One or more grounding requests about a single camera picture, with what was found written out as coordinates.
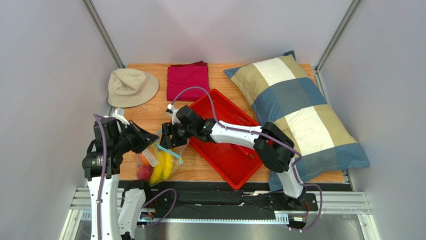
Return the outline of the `clear zip top bag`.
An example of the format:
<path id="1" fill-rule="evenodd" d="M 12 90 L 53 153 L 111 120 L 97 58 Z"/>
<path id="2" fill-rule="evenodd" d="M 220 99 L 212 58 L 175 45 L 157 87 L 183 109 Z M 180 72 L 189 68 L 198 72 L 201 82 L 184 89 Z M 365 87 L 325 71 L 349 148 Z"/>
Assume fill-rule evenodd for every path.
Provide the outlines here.
<path id="1" fill-rule="evenodd" d="M 138 180 L 148 182 L 154 186 L 165 180 L 169 180 L 176 170 L 184 163 L 183 151 L 188 146 L 184 145 L 166 149 L 160 146 L 157 140 L 147 149 L 135 155 L 136 175 Z"/>

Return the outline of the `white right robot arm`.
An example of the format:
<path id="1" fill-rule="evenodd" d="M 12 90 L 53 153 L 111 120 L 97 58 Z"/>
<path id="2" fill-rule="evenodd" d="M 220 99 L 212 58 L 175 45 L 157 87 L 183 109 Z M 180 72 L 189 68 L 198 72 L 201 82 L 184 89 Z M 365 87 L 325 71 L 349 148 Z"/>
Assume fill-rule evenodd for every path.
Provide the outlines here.
<path id="1" fill-rule="evenodd" d="M 171 122 L 162 124 L 161 147 L 180 147 L 194 137 L 203 143 L 234 144 L 252 149 L 263 165 L 277 174 L 287 202 L 297 206 L 305 203 L 306 190 L 295 166 L 295 156 L 299 153 L 293 141 L 274 123 L 267 122 L 263 126 L 230 124 L 217 117 L 203 118 L 187 105 L 176 108 L 170 104 L 166 113 L 171 116 Z"/>

